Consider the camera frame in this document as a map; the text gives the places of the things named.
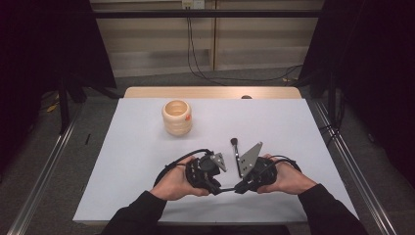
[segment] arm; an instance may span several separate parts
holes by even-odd
[[[312,234],[367,234],[360,221],[321,185],[299,194]]]
[[[323,185],[317,184],[290,164],[278,163],[276,167],[278,173],[275,183],[259,187],[257,193],[280,191],[299,195],[311,234],[367,234],[360,221]]]
[[[101,235],[156,234],[165,204],[165,200],[145,191],[129,207],[118,210]]]
[[[207,196],[208,190],[193,188],[186,179],[184,165],[194,158],[181,161],[150,192],[145,191],[130,206],[118,210],[102,235],[156,234],[157,222],[167,201],[176,201],[186,195]]]

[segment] metal rail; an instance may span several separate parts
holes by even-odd
[[[79,117],[79,114],[83,108],[83,104],[79,105],[75,111],[72,121],[69,124],[67,130],[59,135],[58,140],[53,148],[51,154],[49,155],[48,161],[37,178],[36,183],[30,191],[29,196],[24,202],[21,210],[19,211],[18,216],[13,222],[11,228],[9,229],[7,235],[24,235],[33,215],[36,211],[37,206],[42,199],[42,196],[45,192],[45,189],[49,183],[50,178],[52,177],[53,171],[58,164],[58,161],[66,147],[69,138],[72,134],[74,124]]]
[[[328,112],[326,107],[323,105],[322,102],[315,103],[317,110],[324,121],[325,125],[329,125],[330,121],[327,117]],[[388,217],[387,212],[385,211],[384,207],[379,202],[378,198],[373,193],[372,189],[369,186],[369,183],[366,181],[362,171],[360,170],[359,166],[357,165],[356,161],[354,160],[353,155],[351,154],[350,150],[348,149],[345,140],[343,139],[342,135],[336,133],[335,130],[332,128],[329,129],[329,133],[333,138],[337,149],[339,150],[340,155],[348,171],[353,178],[354,183],[357,186],[357,189],[360,192],[363,200],[366,203],[370,213],[372,213],[373,218],[375,219],[376,223],[379,226],[382,234],[384,235],[394,235],[397,234],[393,228],[393,225]]]

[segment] person's right hand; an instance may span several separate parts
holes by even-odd
[[[276,158],[271,158],[271,155],[265,155],[263,157],[277,161]],[[278,163],[276,167],[277,180],[273,184],[260,186],[256,191],[258,194],[280,191],[298,195],[317,184],[288,163]]]

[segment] black sleeve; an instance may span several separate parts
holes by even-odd
[[[157,222],[165,204],[165,200],[145,191],[130,206],[118,210],[101,234],[157,234]]]
[[[312,235],[368,234],[360,221],[321,185],[299,194]]]

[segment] person's left hand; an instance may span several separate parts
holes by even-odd
[[[185,164],[194,158],[194,156],[190,156],[180,161],[180,165],[170,170],[160,182],[150,190],[150,193],[166,201],[176,201],[186,195],[195,195],[198,197],[207,196],[209,194],[208,190],[194,188],[186,179]]]

